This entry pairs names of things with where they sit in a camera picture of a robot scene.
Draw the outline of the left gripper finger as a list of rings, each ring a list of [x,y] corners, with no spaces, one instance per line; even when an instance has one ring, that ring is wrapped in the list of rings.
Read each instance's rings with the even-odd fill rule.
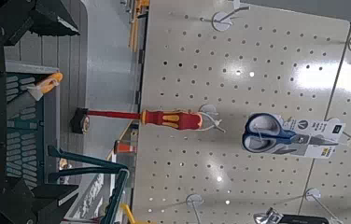
[[[43,184],[30,189],[7,178],[0,197],[0,224],[60,224],[77,199],[78,185]]]
[[[27,32],[38,36],[80,35],[77,25],[62,0],[9,0],[21,3],[17,14],[8,22],[11,29],[6,32],[5,46],[14,46]]]

